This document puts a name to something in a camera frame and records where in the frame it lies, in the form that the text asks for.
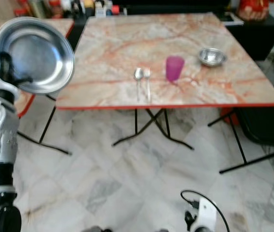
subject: stainless steel bowl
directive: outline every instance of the stainless steel bowl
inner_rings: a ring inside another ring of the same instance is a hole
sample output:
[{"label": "stainless steel bowl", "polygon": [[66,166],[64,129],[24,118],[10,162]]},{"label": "stainless steel bowl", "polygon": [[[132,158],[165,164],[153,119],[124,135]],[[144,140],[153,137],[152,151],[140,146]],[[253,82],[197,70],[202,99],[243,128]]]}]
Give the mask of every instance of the stainless steel bowl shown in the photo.
[{"label": "stainless steel bowl", "polygon": [[214,67],[223,64],[227,57],[216,48],[204,48],[199,52],[199,60],[207,66]]},{"label": "stainless steel bowl", "polygon": [[58,91],[71,80],[75,55],[66,38],[55,28],[39,19],[19,17],[0,28],[0,52],[12,57],[17,79],[33,78],[20,89],[47,94]]}]

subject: black metal leg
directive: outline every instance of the black metal leg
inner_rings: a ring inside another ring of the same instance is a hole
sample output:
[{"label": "black metal leg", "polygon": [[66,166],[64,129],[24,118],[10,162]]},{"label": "black metal leg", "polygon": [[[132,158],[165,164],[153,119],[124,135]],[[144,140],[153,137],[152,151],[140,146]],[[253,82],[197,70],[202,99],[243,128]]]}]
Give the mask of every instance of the black metal leg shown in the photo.
[{"label": "black metal leg", "polygon": [[25,134],[23,134],[23,133],[21,133],[19,131],[17,132],[17,134],[20,135],[21,137],[23,137],[24,139],[27,139],[27,140],[31,141],[32,143],[37,144],[39,146],[44,146],[44,147],[47,147],[47,148],[55,149],[55,150],[60,151],[60,152],[62,152],[64,154],[66,154],[66,155],[69,155],[69,156],[72,155],[72,153],[69,152],[69,151],[63,150],[63,149],[61,149],[61,148],[59,148],[57,146],[51,146],[51,145],[48,145],[48,144],[44,144],[44,143],[38,142],[38,141],[36,141],[36,140],[28,137],[27,135],[25,135]]},{"label": "black metal leg", "polygon": [[123,142],[123,141],[125,141],[125,140],[132,139],[132,138],[136,137],[137,135],[140,135],[141,133],[143,133],[143,132],[146,130],[146,128],[147,128],[148,126],[150,126],[151,123],[153,123],[154,120],[156,120],[157,117],[160,116],[160,114],[161,114],[162,112],[163,112],[163,109],[159,110],[159,112],[157,112],[157,113],[154,115],[154,117],[151,118],[151,120],[150,120],[149,122],[147,122],[147,124],[144,125],[143,128],[141,128],[140,131],[137,131],[137,110],[135,110],[135,134],[130,135],[130,136],[127,136],[127,137],[122,138],[122,139],[119,139],[118,141],[116,141],[115,143],[113,143],[112,146],[115,146],[115,145],[117,145],[117,144],[119,144],[119,143],[121,143],[121,142]]},{"label": "black metal leg", "polygon": [[48,94],[46,94],[46,97],[47,97],[47,98],[49,98],[50,100],[54,101],[54,102],[56,101],[56,99],[55,99],[55,98],[51,97],[51,96],[50,96],[50,95],[48,95]]},{"label": "black metal leg", "polygon": [[217,123],[217,122],[223,120],[223,119],[226,118],[226,117],[229,117],[229,116],[232,115],[233,113],[235,113],[235,110],[232,110],[232,111],[228,112],[227,114],[225,114],[225,115],[219,117],[219,118],[216,119],[215,121],[209,123],[209,124],[208,124],[208,127],[211,127],[213,124],[215,124],[215,123]]},{"label": "black metal leg", "polygon": [[236,138],[236,141],[237,141],[237,144],[238,144],[238,147],[239,147],[239,150],[242,154],[242,157],[243,157],[243,160],[244,160],[244,163],[247,163],[247,160],[244,156],[244,151],[243,151],[243,148],[242,148],[242,145],[240,144],[240,141],[239,141],[239,138],[238,138],[238,135],[237,135],[237,132],[235,130],[235,127],[234,127],[234,123],[230,117],[230,115],[228,116],[229,117],[229,122],[230,122],[230,125],[232,126],[232,129],[233,129],[233,132],[234,132],[234,135],[235,135],[235,138]]},{"label": "black metal leg", "polygon": [[52,120],[52,118],[53,118],[53,115],[54,115],[54,113],[55,113],[55,110],[56,110],[56,107],[54,106],[54,107],[53,107],[53,110],[52,110],[52,112],[51,112],[51,114],[50,114],[50,116],[49,116],[49,119],[48,119],[48,121],[46,122],[46,126],[45,126],[45,128],[44,128],[44,131],[42,132],[42,135],[40,136],[40,139],[39,139],[39,142],[40,142],[40,143],[43,141],[43,139],[44,139],[44,137],[45,137],[46,131],[48,130],[48,127],[49,127],[49,125],[50,125],[50,123],[51,123],[51,120]]},{"label": "black metal leg", "polygon": [[135,134],[138,133],[138,114],[137,114],[137,109],[135,109]]},{"label": "black metal leg", "polygon": [[264,157],[261,157],[261,158],[257,158],[257,159],[248,161],[247,163],[244,163],[244,164],[240,164],[240,165],[237,165],[237,166],[234,166],[234,167],[231,167],[231,168],[220,170],[219,173],[223,174],[223,173],[235,170],[235,169],[239,169],[239,168],[242,168],[242,167],[249,166],[249,165],[254,164],[254,163],[258,163],[258,162],[261,162],[261,161],[264,161],[264,160],[269,160],[271,158],[274,158],[274,153],[269,154],[269,155],[264,156]]},{"label": "black metal leg", "polygon": [[170,137],[170,130],[169,130],[169,122],[168,122],[168,116],[167,116],[167,110],[164,110],[164,116],[165,116],[165,122],[166,122],[166,130],[167,135]]},{"label": "black metal leg", "polygon": [[179,143],[179,144],[182,144],[186,147],[188,147],[189,149],[191,150],[194,150],[194,148],[192,146],[190,146],[189,144],[186,144],[185,142],[183,141],[180,141],[180,140],[177,140],[177,139],[174,139],[174,138],[171,138],[170,136],[170,133],[169,135],[165,133],[164,129],[162,128],[162,126],[159,124],[159,122],[156,120],[157,117],[155,115],[153,115],[153,113],[149,110],[149,109],[146,109],[146,111],[148,112],[148,114],[150,115],[151,119],[155,122],[155,124],[157,125],[157,127],[160,129],[161,133],[166,137],[168,138],[169,140],[171,141],[174,141],[176,143]]}]

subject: black chair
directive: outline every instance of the black chair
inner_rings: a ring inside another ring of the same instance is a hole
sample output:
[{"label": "black chair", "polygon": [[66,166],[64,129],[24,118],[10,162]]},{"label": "black chair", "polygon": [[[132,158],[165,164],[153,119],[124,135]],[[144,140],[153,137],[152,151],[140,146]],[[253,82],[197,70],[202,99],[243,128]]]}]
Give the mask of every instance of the black chair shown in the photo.
[{"label": "black chair", "polygon": [[217,120],[208,124],[208,126],[210,127],[213,124],[228,117],[232,130],[234,132],[239,150],[244,160],[243,164],[220,170],[219,172],[220,174],[274,158],[274,152],[273,152],[269,155],[263,156],[258,159],[254,159],[251,161],[246,160],[243,148],[241,146],[241,143],[239,141],[238,135],[235,130],[235,126],[232,122],[232,118],[231,118],[232,114],[236,114],[242,130],[245,136],[249,140],[261,145],[274,146],[274,107],[234,108],[229,113],[219,117]]}]

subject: metal plate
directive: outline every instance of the metal plate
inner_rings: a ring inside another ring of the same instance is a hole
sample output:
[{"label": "metal plate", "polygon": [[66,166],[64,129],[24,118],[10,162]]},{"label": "metal plate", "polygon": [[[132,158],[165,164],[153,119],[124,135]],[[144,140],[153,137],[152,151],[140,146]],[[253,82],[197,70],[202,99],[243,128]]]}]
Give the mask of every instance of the metal plate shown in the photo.
[{"label": "metal plate", "polygon": [[207,66],[218,66],[227,60],[226,55],[216,48],[204,48],[199,52],[199,60]]},{"label": "metal plate", "polygon": [[32,83],[20,89],[47,94],[65,87],[75,68],[75,55],[66,38],[39,19],[19,17],[0,28],[0,52],[12,57],[15,77],[29,75]]}]

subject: plastic cup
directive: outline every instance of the plastic cup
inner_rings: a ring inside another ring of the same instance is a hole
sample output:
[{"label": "plastic cup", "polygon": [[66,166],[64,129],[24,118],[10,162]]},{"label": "plastic cup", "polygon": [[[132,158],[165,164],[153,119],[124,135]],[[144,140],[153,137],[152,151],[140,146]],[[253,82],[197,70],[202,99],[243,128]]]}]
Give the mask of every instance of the plastic cup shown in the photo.
[{"label": "plastic cup", "polygon": [[184,66],[184,59],[180,56],[169,56],[166,60],[166,78],[173,82],[178,80]]}]

